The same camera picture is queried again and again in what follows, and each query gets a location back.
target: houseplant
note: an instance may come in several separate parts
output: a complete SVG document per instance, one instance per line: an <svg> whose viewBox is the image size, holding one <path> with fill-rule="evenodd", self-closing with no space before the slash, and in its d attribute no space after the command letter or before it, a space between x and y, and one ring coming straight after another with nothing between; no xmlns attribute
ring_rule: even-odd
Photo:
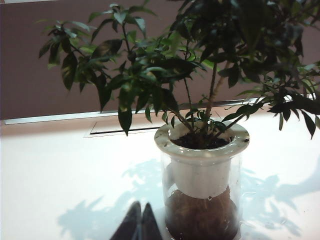
<svg viewBox="0 0 320 240"><path fill-rule="evenodd" d="M291 112L303 117L311 137L316 126L320 127L320 61L301 62L303 29L317 27L320 0L184 0L169 31L155 38L147 38L145 21L137 16L139 12L154 15L146 8L147 2L129 8L113 3L109 10L92 13L89 22L104 17L97 28L57 21L46 29L50 39L39 56L49 52L52 67L60 63L61 55L65 87L70 90L73 83L79 83L82 91L86 84L95 85L101 110L118 91L118 119L126 134L133 109L136 113L144 109L149 121L151 109L156 115L161 112L167 125L156 133L155 141L164 151L170 232L176 238L182 234L183 239L196 239L199 236L193 234L197 232L201 239L232 239L238 224L237 200L231 199L230 191L237 177L229 182L230 160L238 151L229 154L224 149L234 146L237 139L241 150L249 143L248 133L237 122L264 107L279 116L280 130ZM128 30L128 25L137 29ZM95 44L96 36L107 27L119 31L119 37ZM118 64L114 70L110 70L112 62ZM193 105L188 85L201 71L212 73L210 89L202 100L205 108ZM181 114L173 94L176 81L184 82L186 115ZM215 120L211 109L224 81L230 88L237 83L255 83L240 95L255 96L256 100ZM191 152L204 156L192 157ZM217 178L221 169L226 175ZM185 189L184 185L190 184L184 182L194 184L193 189ZM180 221L177 208L184 212Z"/></svg>

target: branch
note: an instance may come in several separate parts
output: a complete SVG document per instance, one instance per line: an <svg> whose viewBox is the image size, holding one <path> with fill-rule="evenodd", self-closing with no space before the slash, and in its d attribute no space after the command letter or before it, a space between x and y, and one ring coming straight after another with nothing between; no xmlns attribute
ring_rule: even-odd
<svg viewBox="0 0 320 240"><path fill-rule="evenodd" d="M205 116L207 118L210 117L211 108L212 108L212 105L213 105L212 97L213 97L213 94L214 94L214 86L215 86L215 82L216 82L216 74L217 74L217 64L215 63L214 67L213 67L213 72L212 72L209 101L208 101L208 104L207 104L206 110L205 110Z"/></svg>
<svg viewBox="0 0 320 240"><path fill-rule="evenodd" d="M195 130L193 129L193 127L190 125L190 123L180 114L179 111L175 111L173 109L168 109L169 111L171 111L174 115L176 115L176 117L179 119L179 121L185 125L191 133L195 133Z"/></svg>
<svg viewBox="0 0 320 240"><path fill-rule="evenodd" d="M128 37L127 37L127 32L126 32L126 29L125 29L125 24L122 25L122 31L123 31L125 45L126 45L126 48L128 49L128 54L130 54L131 50L130 50L130 47L129 47L129 42L128 42Z"/></svg>

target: dark leaf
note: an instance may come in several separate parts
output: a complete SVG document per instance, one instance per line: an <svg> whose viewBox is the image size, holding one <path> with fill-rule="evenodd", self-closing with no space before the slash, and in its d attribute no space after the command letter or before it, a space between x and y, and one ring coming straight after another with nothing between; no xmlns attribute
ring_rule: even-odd
<svg viewBox="0 0 320 240"><path fill-rule="evenodd" d="M111 57L120 49L122 40L113 39L101 43L92 53L92 58Z"/></svg>
<svg viewBox="0 0 320 240"><path fill-rule="evenodd" d="M172 92L168 89L162 88L162 96L163 102L169 110L173 110L175 112L179 111L178 103L172 94Z"/></svg>
<svg viewBox="0 0 320 240"><path fill-rule="evenodd" d="M112 21L112 29L117 33L118 32L118 21L113 20Z"/></svg>
<svg viewBox="0 0 320 240"><path fill-rule="evenodd" d="M149 107L149 106L147 106L147 107L145 108L144 114L145 114L145 118L146 118L150 123L152 123L151 116L150 116L150 107Z"/></svg>
<svg viewBox="0 0 320 240"><path fill-rule="evenodd" d="M316 131L316 125L315 125L314 121L312 121L311 117L309 117L309 115L306 112L304 112L304 111L301 111L301 112L304 116L304 121L305 121L306 127L308 128L309 133L311 135L311 139L312 139L312 137L314 136L314 133Z"/></svg>
<svg viewBox="0 0 320 240"><path fill-rule="evenodd" d="M101 112L111 98L112 90L109 88L109 86L106 86L106 83L107 83L107 79L102 74L99 77L97 77L94 82L96 89L98 91L98 95L99 95L100 111Z"/></svg>
<svg viewBox="0 0 320 240"><path fill-rule="evenodd" d="M39 58L41 58L44 54L46 54L46 52L49 51L52 43L53 41L50 39L43 45L43 47L39 51Z"/></svg>
<svg viewBox="0 0 320 240"><path fill-rule="evenodd" d="M171 126L175 128L175 116L171 118Z"/></svg>
<svg viewBox="0 0 320 240"><path fill-rule="evenodd" d="M238 66L236 64L233 65L233 67L231 68L231 71L229 73L229 77L228 77L229 88L232 88L234 85L237 84L238 79L239 79L239 74L240 74L240 70L239 70Z"/></svg>
<svg viewBox="0 0 320 240"><path fill-rule="evenodd" d="M238 112L231 113L231 114L227 115L227 116L222 120L222 122L225 122L225 121L228 121L228 120L231 120L231 119L235 119L235 118L239 117L240 115L241 115L241 113L238 113Z"/></svg>
<svg viewBox="0 0 320 240"><path fill-rule="evenodd" d="M282 130L282 127L284 126L284 117L282 113L279 114L279 130Z"/></svg>
<svg viewBox="0 0 320 240"><path fill-rule="evenodd" d="M76 56L72 53L69 53L65 57L61 66L61 73L64 86L66 89L70 90L75 79L76 69L78 61Z"/></svg>
<svg viewBox="0 0 320 240"><path fill-rule="evenodd" d="M232 0L231 4L248 48L253 53L266 20L266 5L263 0Z"/></svg>
<svg viewBox="0 0 320 240"><path fill-rule="evenodd" d="M250 71L248 68L243 69L245 75L254 83L260 83L259 75L253 71Z"/></svg>
<svg viewBox="0 0 320 240"><path fill-rule="evenodd" d="M283 114L284 120L287 122L290 118L291 111L290 111L290 109L284 109L282 114Z"/></svg>
<svg viewBox="0 0 320 240"><path fill-rule="evenodd" d="M62 49L65 53L67 53L67 54L71 53L71 44L70 44L70 41L67 37L65 37L61 40L61 46L62 46Z"/></svg>
<svg viewBox="0 0 320 240"><path fill-rule="evenodd" d="M162 102L163 102L163 91L159 87L155 87L152 89L152 100L153 100L153 108L155 111L155 115L158 115L158 112L161 109Z"/></svg>
<svg viewBox="0 0 320 240"><path fill-rule="evenodd" d="M118 120L121 128L124 130L125 134L128 136L128 132L132 123L132 112L131 108L128 108L125 111L118 109Z"/></svg>
<svg viewBox="0 0 320 240"><path fill-rule="evenodd" d="M215 50L214 46L212 45L207 46L201 54L200 62L202 62L203 60L206 60L214 52L214 50Z"/></svg>
<svg viewBox="0 0 320 240"><path fill-rule="evenodd" d="M150 97L150 93L147 91L143 91L142 93L139 94L135 113L139 112L148 103L149 97Z"/></svg>
<svg viewBox="0 0 320 240"><path fill-rule="evenodd" d="M168 114L166 111L163 112L161 119L168 125Z"/></svg>
<svg viewBox="0 0 320 240"><path fill-rule="evenodd" d="M59 47L60 47L60 43L54 43L51 45L50 56L49 56L50 65L56 66L60 63Z"/></svg>
<svg viewBox="0 0 320 240"><path fill-rule="evenodd" d="M296 115L296 117L300 120L298 111L297 111L295 108L293 108L293 109L291 109L291 110L292 110L292 112Z"/></svg>
<svg viewBox="0 0 320 240"><path fill-rule="evenodd" d="M85 88L85 83L84 82L80 82L79 84L79 90L80 90L80 93L83 91L83 89Z"/></svg>

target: white table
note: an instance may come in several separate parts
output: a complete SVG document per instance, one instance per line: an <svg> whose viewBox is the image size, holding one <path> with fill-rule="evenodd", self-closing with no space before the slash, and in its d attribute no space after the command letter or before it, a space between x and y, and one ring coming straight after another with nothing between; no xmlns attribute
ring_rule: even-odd
<svg viewBox="0 0 320 240"><path fill-rule="evenodd" d="M2 122L2 240L108 240L135 200L151 203L170 239L155 130L88 135L114 118ZM279 132L278 118L263 112L241 124L250 133L241 155L241 239L318 240L320 131L310 140L293 115Z"/></svg>

